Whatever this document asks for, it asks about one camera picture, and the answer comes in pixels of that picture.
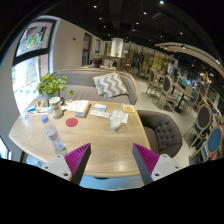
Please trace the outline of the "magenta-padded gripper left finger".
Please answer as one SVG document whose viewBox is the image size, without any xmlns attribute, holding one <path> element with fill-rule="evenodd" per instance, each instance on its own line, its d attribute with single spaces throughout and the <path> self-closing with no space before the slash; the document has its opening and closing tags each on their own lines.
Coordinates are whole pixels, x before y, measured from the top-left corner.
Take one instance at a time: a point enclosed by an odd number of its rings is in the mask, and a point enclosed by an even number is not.
<svg viewBox="0 0 224 224">
<path fill-rule="evenodd" d="M 85 144 L 66 155 L 57 154 L 42 169 L 79 185 L 91 154 L 91 144 Z"/>
</svg>

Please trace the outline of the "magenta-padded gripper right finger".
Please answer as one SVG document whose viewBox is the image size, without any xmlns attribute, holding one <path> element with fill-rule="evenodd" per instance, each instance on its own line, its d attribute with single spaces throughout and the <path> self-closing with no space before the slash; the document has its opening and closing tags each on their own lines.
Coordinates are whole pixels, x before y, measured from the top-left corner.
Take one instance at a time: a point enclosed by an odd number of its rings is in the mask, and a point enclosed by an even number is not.
<svg viewBox="0 0 224 224">
<path fill-rule="evenodd" d="M 168 154 L 158 155 L 138 144 L 133 144 L 132 154 L 145 185 L 182 169 Z"/>
</svg>

